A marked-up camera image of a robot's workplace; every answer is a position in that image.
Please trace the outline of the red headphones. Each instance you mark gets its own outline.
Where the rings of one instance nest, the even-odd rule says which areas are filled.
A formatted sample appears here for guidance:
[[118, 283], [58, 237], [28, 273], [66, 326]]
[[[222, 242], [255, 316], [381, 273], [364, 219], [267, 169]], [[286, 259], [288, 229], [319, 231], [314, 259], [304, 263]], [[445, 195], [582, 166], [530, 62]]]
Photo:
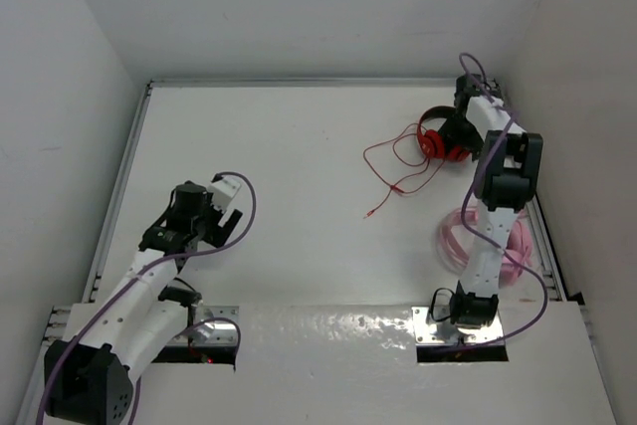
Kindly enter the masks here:
[[[427, 121], [443, 119], [437, 129], [424, 128]], [[472, 152], [475, 129], [453, 106], [427, 109], [417, 124], [418, 145], [426, 159], [462, 162]]]

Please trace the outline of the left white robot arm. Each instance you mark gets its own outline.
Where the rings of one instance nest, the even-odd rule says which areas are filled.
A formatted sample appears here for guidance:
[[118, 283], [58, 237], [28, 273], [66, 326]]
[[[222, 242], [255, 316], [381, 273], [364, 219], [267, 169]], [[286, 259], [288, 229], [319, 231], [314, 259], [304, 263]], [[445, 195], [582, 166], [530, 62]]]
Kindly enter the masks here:
[[106, 301], [70, 339], [57, 339], [46, 351], [36, 423], [54, 417], [131, 424], [141, 376], [172, 340], [206, 337], [220, 323], [237, 324], [228, 317], [196, 320], [198, 296], [171, 284], [189, 259], [238, 244], [231, 235], [243, 214], [229, 207], [250, 184], [245, 175], [224, 171], [207, 185], [186, 181], [174, 187]]

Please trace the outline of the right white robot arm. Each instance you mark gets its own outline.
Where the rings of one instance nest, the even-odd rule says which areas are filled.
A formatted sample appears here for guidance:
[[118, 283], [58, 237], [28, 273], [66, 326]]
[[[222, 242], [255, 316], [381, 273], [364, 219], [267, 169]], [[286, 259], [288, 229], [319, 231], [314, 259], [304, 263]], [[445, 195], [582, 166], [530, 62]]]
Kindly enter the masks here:
[[448, 315], [435, 319], [454, 332], [445, 346], [462, 350], [508, 338], [504, 333], [488, 340], [470, 336], [496, 319], [503, 259], [519, 270], [527, 268], [507, 252], [507, 245], [520, 213], [535, 197], [543, 138], [519, 126], [485, 75], [472, 74], [456, 80], [454, 112], [444, 133], [476, 163], [461, 206], [461, 222], [475, 237], [473, 249], [451, 294]]

